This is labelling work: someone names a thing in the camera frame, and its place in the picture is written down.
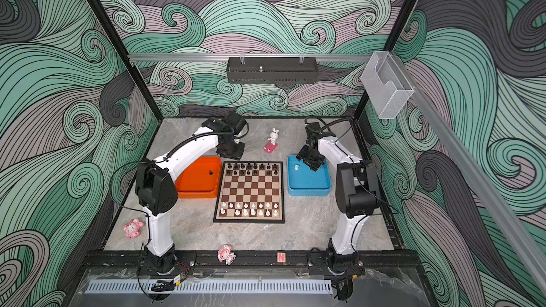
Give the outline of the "black frame post right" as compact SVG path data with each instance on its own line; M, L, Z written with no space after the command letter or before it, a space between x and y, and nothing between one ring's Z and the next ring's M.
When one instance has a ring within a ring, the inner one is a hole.
M415 5L417 4L418 0L404 0L401 6L400 13L398 14L398 18L396 19L394 23L394 27L392 28L392 31L390 35L388 36L387 41L385 42L385 46L382 51L389 51L392 54L395 55L394 49L398 42L399 37L401 37L402 32L404 31L404 28L406 27L406 24L408 23L410 16L412 12L415 9ZM365 91L363 93L363 96L361 98L361 101L359 102L354 115L353 120L360 119L365 110L365 106L371 103L371 100L369 99L368 93Z

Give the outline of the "aluminium rail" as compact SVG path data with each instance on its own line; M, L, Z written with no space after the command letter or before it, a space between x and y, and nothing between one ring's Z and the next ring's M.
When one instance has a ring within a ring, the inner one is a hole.
M458 136L438 114L435 106L425 95L425 91L422 88L415 88L412 97L429 122L429 126L451 154L453 162L459 167L470 189L479 196L540 291L545 293L545 254L538 243L508 206L492 180L485 174Z
M368 62L371 54L286 54L286 53L130 53L131 62L227 62L229 58L296 58L304 60L315 58L318 63L364 63Z

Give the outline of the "aluminium rail back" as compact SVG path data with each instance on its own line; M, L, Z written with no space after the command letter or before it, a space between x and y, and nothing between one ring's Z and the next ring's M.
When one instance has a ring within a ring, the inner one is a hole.
M371 54L286 54L286 53L130 53L131 62L227 62L229 58L296 58L304 60L315 58L318 63L364 63L368 62Z

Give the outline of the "orange plastic tray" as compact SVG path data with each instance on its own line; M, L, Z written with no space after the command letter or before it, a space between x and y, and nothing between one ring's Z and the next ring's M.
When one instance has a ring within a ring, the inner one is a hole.
M222 161L217 156L202 156L176 179L179 199L212 199L218 196Z

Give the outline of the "pink melody figurine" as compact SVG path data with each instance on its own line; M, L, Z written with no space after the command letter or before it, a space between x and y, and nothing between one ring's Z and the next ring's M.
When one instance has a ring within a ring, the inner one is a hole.
M233 252L233 248L228 245L224 244L217 253L217 258L220 263L225 263L226 265L231 265L235 259L236 255Z

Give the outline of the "pink kitty figurine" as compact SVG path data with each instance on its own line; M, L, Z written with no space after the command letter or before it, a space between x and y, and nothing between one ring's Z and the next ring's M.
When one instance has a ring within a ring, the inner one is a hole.
M140 230L144 227L144 223L135 218L124 226L124 232L127 238L134 239L140 236Z

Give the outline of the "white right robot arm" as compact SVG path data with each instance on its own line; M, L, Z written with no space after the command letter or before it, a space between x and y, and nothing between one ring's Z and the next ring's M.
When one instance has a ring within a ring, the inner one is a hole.
M363 226L380 202L374 163L350 152L331 134L309 136L297 159L313 171L325 163L335 168L335 198L340 218L329 247L338 256L355 253Z

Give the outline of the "red letter block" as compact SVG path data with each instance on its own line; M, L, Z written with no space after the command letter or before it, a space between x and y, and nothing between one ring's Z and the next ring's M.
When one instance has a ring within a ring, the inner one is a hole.
M277 253L277 262L278 263L285 263L286 262L286 254L284 252L278 252Z

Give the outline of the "black frame post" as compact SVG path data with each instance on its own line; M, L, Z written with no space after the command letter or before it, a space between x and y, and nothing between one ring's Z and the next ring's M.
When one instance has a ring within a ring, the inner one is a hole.
M146 82L144 81L144 78L142 77L142 74L140 73L139 69L136 66L131 64L129 60L128 51L125 48L125 45L123 44L118 33L116 32L112 21L110 21L110 19L108 18L107 12L102 6L100 0L86 0L86 1L89 4L90 8L92 9L93 13L96 15L101 27L105 30L107 37L109 38L114 49L116 50L117 54L121 58L130 77L133 79L133 81L135 82L135 85L137 86L141 94L143 95L149 108L152 110L152 113L154 114L155 118L157 119L159 123L162 123L164 118L162 113L160 112L159 107L157 106L154 98L152 97L152 94L149 91L146 85Z
M415 5L417 4L418 0L404 0L401 6L400 13L398 14L398 18L396 19L394 23L394 27L392 28L392 31L390 35L388 36L387 41L385 42L385 46L382 51L389 51L392 54L395 55L394 49L398 42L399 37L401 37L402 32L404 31L404 28L406 27L406 24L408 23L410 16L412 12L415 9ZM361 98L361 101L359 102L354 115L353 120L360 119L365 110L365 106L371 103L371 100L369 99L368 93L365 91L363 93L363 96Z

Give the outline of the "folding chess board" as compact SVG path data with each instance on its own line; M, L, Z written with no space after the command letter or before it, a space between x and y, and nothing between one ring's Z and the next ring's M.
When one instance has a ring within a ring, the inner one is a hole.
M283 224L283 163L225 161L213 222Z

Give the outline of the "blue plastic tray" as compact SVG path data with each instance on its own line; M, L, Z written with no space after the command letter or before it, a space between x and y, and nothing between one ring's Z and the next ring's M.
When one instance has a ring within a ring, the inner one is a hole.
M287 158L287 175L290 196L328 196L331 191L327 163L313 171L295 155L290 155Z

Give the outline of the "aluminium rail right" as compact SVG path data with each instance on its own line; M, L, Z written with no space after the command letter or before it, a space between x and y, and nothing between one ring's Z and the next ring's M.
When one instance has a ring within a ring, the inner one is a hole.
M453 162L459 167L470 189L479 196L540 291L545 293L545 254L538 243L508 206L492 180L485 174L458 136L438 114L435 106L425 95L425 91L422 88L415 88L412 97L429 122L429 126L451 154Z

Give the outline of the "black wall shelf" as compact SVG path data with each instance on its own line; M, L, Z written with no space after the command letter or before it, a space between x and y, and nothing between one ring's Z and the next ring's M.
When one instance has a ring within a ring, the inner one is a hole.
M315 58L229 58L226 67L227 79L236 84L281 84L313 83L317 81L319 69Z

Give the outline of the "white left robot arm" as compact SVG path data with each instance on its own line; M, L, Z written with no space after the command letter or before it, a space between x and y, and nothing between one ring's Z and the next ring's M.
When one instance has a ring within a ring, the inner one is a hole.
M225 125L222 129L203 125L170 152L139 164L135 193L147 218L149 241L146 251L149 257L162 260L174 250L170 210L179 199L176 179L198 158L213 149L219 150L225 158L239 159L243 155L244 144L237 140L243 129L247 129L246 122L236 126Z

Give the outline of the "white bunny phone stand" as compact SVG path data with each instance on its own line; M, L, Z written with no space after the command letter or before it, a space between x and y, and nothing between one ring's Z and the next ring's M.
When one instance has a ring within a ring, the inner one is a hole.
M267 139L266 145L264 145L264 151L266 153L271 154L278 147L278 143L277 143L278 137L279 137L279 130L273 128L269 138Z

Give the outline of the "black frame post left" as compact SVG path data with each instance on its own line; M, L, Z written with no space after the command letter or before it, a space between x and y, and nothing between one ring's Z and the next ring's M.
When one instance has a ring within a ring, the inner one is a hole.
M125 48L125 45L123 44L118 33L116 32L112 21L110 21L110 19L108 18L107 12L102 6L100 0L86 0L86 1L89 4L90 8L92 9L93 13L96 15L101 27L105 30L107 37L109 38L114 49L116 50L117 54L121 58L130 77L133 79L133 81L135 82L135 85L137 86L141 94L143 95L149 108L152 110L152 113L154 114L155 118L157 119L159 123L162 123L164 118L162 113L160 112L159 107L157 106L154 98L152 97L152 94L149 91L146 85L146 82L144 81L144 78L142 77L142 74L140 73L139 69L136 66L131 64L129 60L128 51Z

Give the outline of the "clear acrylic holder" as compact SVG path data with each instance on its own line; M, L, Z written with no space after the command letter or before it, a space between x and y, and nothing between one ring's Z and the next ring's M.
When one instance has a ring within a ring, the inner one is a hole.
M415 92L405 64L389 51L376 51L371 55L361 82L382 120L395 119Z

